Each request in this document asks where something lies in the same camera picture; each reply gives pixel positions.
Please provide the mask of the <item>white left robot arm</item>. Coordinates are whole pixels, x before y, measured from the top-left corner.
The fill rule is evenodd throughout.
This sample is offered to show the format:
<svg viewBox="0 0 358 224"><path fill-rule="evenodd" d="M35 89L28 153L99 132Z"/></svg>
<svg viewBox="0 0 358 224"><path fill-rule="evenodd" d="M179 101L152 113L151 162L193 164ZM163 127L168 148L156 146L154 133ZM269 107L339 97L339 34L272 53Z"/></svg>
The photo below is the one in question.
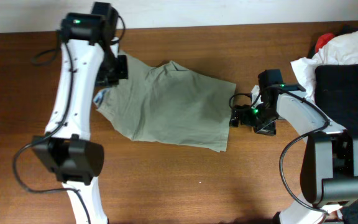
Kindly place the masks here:
<svg viewBox="0 0 358 224"><path fill-rule="evenodd" d="M127 58L119 54L117 23L123 18L111 6L89 14L69 13L51 50L62 56L53 112L43 136L28 145L67 192L77 223L108 223L99 191L104 148L90 140L94 88L128 78Z"/></svg>

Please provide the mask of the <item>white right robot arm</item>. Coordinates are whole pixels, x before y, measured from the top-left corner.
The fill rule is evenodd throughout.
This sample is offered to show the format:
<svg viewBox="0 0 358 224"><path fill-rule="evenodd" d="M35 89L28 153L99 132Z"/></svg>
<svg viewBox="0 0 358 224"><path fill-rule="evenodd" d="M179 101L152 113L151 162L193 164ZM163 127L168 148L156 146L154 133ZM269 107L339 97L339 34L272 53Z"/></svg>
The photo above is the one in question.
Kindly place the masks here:
<svg viewBox="0 0 358 224"><path fill-rule="evenodd" d="M358 201L358 137L333 121L311 100L301 85L273 84L247 94L250 105L229 104L230 126L248 125L255 133L275 135L275 122L288 121L298 137L290 141L279 158L282 183L294 199L277 212L273 223L326 223L332 212ZM300 173L301 194L290 189L283 162L296 143L306 143Z"/></svg>

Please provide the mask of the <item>khaki green shorts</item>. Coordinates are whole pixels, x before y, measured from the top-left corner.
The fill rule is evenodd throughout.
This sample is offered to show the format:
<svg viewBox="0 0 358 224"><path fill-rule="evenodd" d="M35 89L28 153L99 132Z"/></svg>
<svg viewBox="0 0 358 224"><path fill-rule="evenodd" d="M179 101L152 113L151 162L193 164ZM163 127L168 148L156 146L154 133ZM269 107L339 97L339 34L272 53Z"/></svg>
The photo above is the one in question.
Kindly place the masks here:
<svg viewBox="0 0 358 224"><path fill-rule="evenodd" d="M169 61L150 67L128 55L129 78L100 90L96 109L132 141L227 149L236 84Z"/></svg>

